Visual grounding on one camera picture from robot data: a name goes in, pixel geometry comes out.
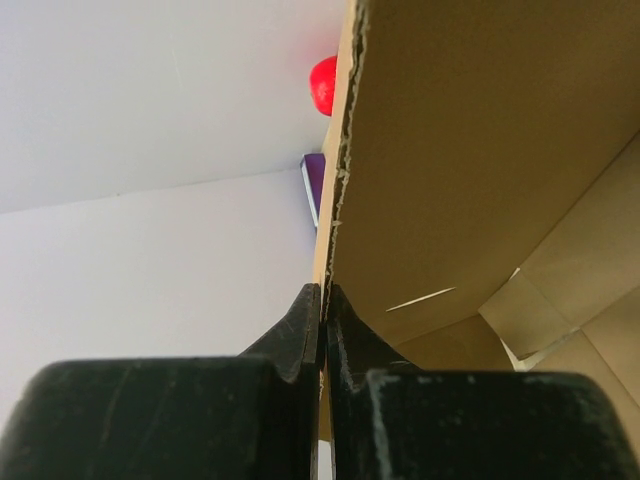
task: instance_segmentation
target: purple object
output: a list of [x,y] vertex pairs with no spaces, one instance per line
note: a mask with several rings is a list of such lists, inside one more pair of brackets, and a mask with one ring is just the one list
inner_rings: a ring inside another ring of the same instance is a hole
[[320,216],[320,200],[322,199],[322,182],[324,181],[324,155],[322,153],[309,153],[302,157],[300,169],[304,186],[307,189],[309,206],[313,224],[318,228],[318,217]]

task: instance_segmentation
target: red round object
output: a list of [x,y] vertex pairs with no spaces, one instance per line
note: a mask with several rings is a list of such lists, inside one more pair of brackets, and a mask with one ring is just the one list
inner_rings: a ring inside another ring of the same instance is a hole
[[336,65],[338,57],[325,58],[311,70],[309,83],[311,97],[320,113],[331,115],[333,108],[333,94],[336,90]]

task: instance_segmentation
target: white wall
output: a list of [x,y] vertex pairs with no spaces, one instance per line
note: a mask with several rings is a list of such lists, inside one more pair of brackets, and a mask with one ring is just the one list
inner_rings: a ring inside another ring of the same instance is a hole
[[68,358],[236,354],[311,278],[299,171],[0,215],[0,425]]
[[0,213],[293,168],[326,132],[308,75],[343,10],[0,2]]

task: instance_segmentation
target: cardboard box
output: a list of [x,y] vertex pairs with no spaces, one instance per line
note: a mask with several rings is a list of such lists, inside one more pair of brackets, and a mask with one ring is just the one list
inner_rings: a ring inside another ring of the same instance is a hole
[[634,1],[349,2],[314,280],[424,368],[508,368],[495,332],[597,355],[638,438],[639,30]]

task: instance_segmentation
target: hole in cardboard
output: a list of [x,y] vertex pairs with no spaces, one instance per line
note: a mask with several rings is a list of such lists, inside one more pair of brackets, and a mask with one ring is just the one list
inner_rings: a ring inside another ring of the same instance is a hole
[[410,302],[402,303],[402,304],[397,305],[395,307],[388,308],[387,312],[392,312],[394,310],[398,310],[399,308],[408,307],[409,305],[413,305],[414,303],[418,303],[418,302],[421,302],[423,300],[427,300],[429,298],[437,297],[438,295],[442,295],[443,293],[447,293],[447,292],[450,292],[451,290],[455,290],[455,289],[456,289],[456,287],[451,287],[451,288],[445,288],[444,290],[440,290],[439,292],[430,293],[429,295],[425,295],[424,297],[416,298],[415,300],[411,300]]

